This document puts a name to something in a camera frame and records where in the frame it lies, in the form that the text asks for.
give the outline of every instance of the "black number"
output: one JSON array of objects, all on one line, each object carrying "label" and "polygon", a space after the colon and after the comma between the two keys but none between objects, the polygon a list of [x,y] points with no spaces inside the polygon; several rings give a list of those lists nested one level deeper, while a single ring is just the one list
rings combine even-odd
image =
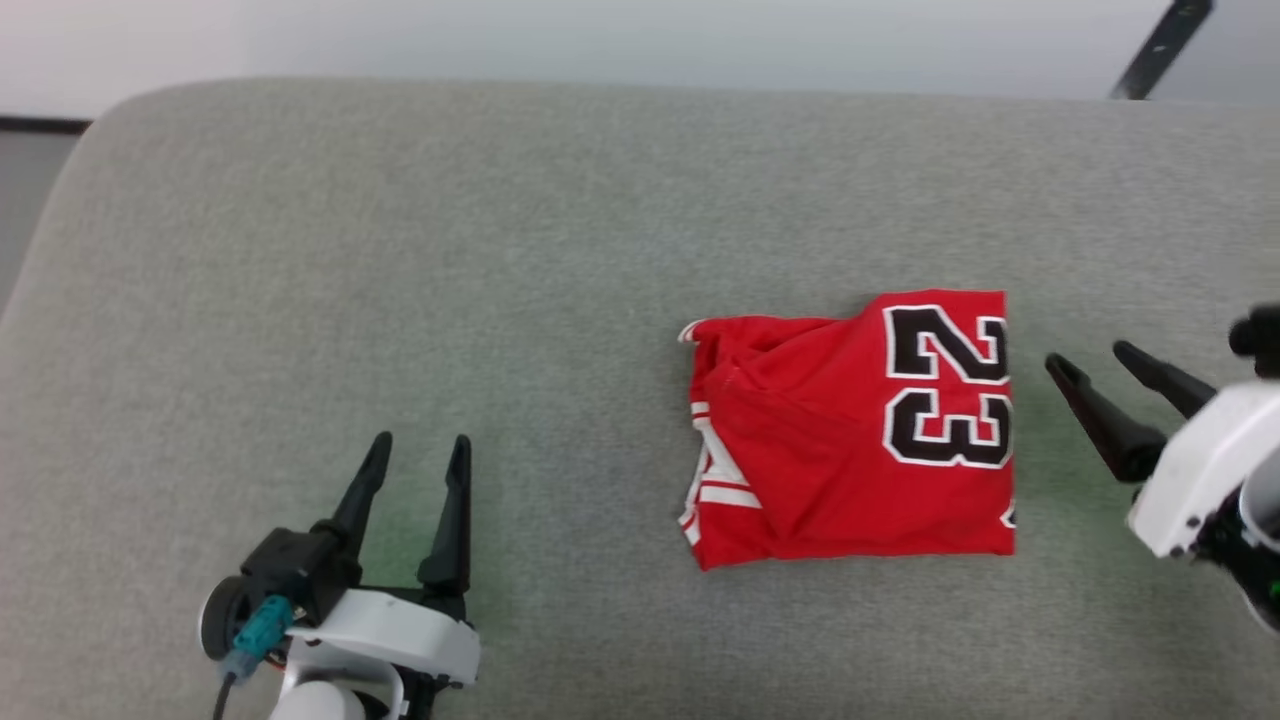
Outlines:
[{"label": "black number", "polygon": [[932,338],[965,382],[998,386],[1009,379],[1004,318],[978,318],[978,337],[986,342],[987,352],[974,347],[937,305],[890,307],[884,310],[884,324],[891,378],[937,379],[938,352],[927,345],[927,338]]},{"label": "black number", "polygon": [[[937,305],[888,307],[884,331],[886,373],[891,378],[938,379],[938,355],[942,355],[969,386],[1009,382],[1004,318],[978,319],[977,336],[987,346],[986,352]],[[899,461],[915,465],[1002,468],[1010,456],[1012,404],[1006,395],[979,391],[974,387],[982,401],[980,416],[943,416],[936,388],[904,389],[884,409],[884,447]],[[942,419],[942,434],[925,434],[925,420],[937,418]],[[991,428],[992,439],[980,439],[980,424]]]},{"label": "black number", "polygon": [[[982,395],[982,416],[947,415],[942,436],[924,434],[924,421],[938,418],[938,391],[908,388],[888,404],[884,446],[902,462],[913,465],[965,465],[1004,468],[1009,461],[1009,428],[1014,409],[1002,395]],[[980,439],[978,424],[992,428],[992,439]]]}]

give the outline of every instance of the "teal connector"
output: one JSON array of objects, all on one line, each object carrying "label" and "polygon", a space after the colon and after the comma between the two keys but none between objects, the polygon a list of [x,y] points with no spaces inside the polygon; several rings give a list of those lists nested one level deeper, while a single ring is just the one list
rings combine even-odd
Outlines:
[{"label": "teal connector", "polygon": [[234,650],[218,665],[218,676],[234,675],[236,684],[243,685],[291,625],[293,603],[278,594],[268,597],[236,635]]}]

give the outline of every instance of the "red jersey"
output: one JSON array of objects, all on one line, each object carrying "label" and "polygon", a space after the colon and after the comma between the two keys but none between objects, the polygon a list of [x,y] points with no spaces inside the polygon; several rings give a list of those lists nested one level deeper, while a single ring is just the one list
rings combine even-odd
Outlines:
[{"label": "red jersey", "polygon": [[703,451],[681,527],[703,569],[764,557],[1012,555],[1002,292],[858,316],[691,324]]}]

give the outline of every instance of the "white trim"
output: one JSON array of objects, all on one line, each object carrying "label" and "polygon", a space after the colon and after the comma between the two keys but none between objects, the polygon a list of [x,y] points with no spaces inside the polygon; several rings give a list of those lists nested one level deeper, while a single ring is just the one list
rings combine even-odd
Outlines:
[{"label": "white trim", "polygon": [[676,340],[680,342],[694,342],[694,328],[698,327],[698,323],[701,323],[703,320],[694,320],[692,323],[685,325],[685,329],[680,331],[680,337],[677,337]]},{"label": "white trim", "polygon": [[722,488],[719,486],[703,486],[698,493],[699,502],[713,505],[735,505],[737,507],[760,507],[760,498],[748,489]]},{"label": "white trim", "polygon": [[724,483],[727,486],[742,486],[745,488],[751,487],[746,483],[746,478],[730,475],[728,473],[721,470],[716,465],[712,465],[709,470],[703,473],[704,483]]},{"label": "white trim", "polygon": [[689,493],[685,496],[685,511],[680,514],[680,527],[685,527],[691,519],[696,519],[698,512],[698,488],[703,484],[703,468],[707,466],[707,446],[703,445],[703,450],[698,454],[698,468],[694,468],[694,482],[689,484]]},{"label": "white trim", "polygon": [[716,433],[716,428],[712,427],[710,419],[694,418],[694,428],[703,433],[703,443],[707,445],[707,450],[712,454],[712,466],[718,468],[721,474],[730,478],[724,482],[733,483],[735,486],[750,486],[737,462],[733,461],[733,456],[724,447],[724,442]]},{"label": "white trim", "polygon": [[703,532],[698,528],[698,518],[694,518],[692,524],[685,528],[685,539],[689,541],[690,546],[695,546],[703,539]]}]

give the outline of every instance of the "black cable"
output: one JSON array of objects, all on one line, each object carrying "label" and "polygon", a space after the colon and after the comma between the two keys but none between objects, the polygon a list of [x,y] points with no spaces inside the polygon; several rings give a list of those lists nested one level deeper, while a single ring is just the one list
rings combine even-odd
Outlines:
[{"label": "black cable", "polygon": [[218,691],[218,702],[214,703],[214,720],[223,720],[223,712],[227,712],[227,697],[232,694],[234,684],[236,675],[228,673],[223,679],[223,689]]}]

